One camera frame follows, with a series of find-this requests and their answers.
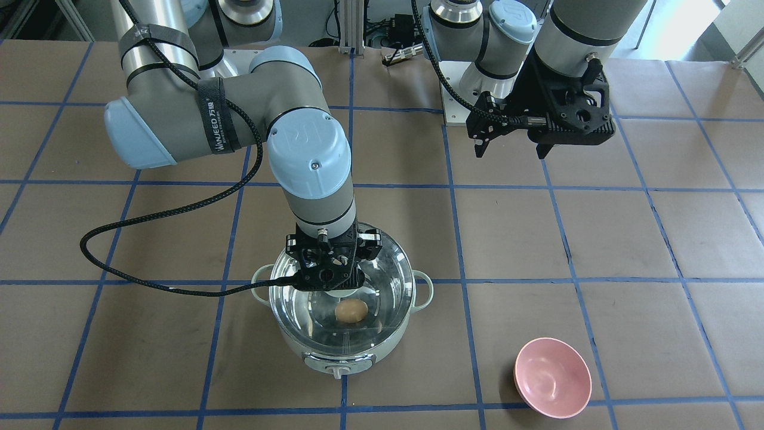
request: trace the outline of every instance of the white wall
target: white wall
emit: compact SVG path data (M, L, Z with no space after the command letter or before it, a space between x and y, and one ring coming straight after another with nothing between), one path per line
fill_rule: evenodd
M764 26L764 2L762 0L732 0L722 9L714 24L733 51L740 52ZM748 73L764 88L764 50L748 61Z

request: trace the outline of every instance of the pot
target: pot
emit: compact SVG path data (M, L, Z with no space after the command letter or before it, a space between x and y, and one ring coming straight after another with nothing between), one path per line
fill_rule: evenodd
M358 223L360 230L372 228ZM432 301L434 288L430 277L412 270L400 245L385 232L381 235L383 247L377 258L358 263L366 275L358 289L301 292L290 285L271 286L268 300L252 290L252 295L273 311L290 349L308 367L332 374L336 379L363 372L385 358L400 342L409 316ZM270 278L276 279L293 275L298 268L297 261L282 251L274 265L265 265L254 273L252 282L268 269ZM415 277L424 279L429 288L421 305L415 304ZM348 299L366 304L368 313L361 321L345 323L335 316L337 305Z

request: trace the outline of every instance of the egg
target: egg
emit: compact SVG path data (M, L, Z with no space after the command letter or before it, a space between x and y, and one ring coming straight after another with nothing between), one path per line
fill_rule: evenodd
M349 298L340 301L335 308L335 317L337 321L351 324L362 321L369 313L369 307L364 301L357 298Z

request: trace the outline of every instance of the pot handle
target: pot handle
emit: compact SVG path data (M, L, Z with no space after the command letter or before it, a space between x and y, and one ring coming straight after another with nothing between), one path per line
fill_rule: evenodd
M416 312L421 311L422 309L426 308L430 304L430 302L432 301L432 296L435 295L435 288L433 288L432 286L432 279L430 279L430 277L426 273L420 272L419 270L412 270L411 272L414 274L414 276L424 279L425 282L427 282L427 287L429 288L429 295L427 296L427 301L425 301L419 306L413 305L411 307L411 313L415 314Z
M274 267L274 265L272 265L272 264L266 264L263 267L260 267L258 270L256 270L254 272L254 275L252 275L252 283L254 284L255 282L257 282L257 277L260 276L260 274L262 272L265 272L266 270L271 269L273 267ZM270 308L270 302L268 300L265 300L264 298L260 297L259 295L257 295L257 292L256 292L257 288L253 288L253 289L251 289L249 291L252 292L252 295L254 296L255 300L259 301L263 305L266 305L267 307Z

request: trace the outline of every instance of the pink bowl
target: pink bowl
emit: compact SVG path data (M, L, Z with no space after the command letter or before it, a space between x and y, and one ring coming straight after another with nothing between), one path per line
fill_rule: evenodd
M515 385L526 403L552 418L570 418L591 398L591 374L581 355L551 337L528 342L515 362Z

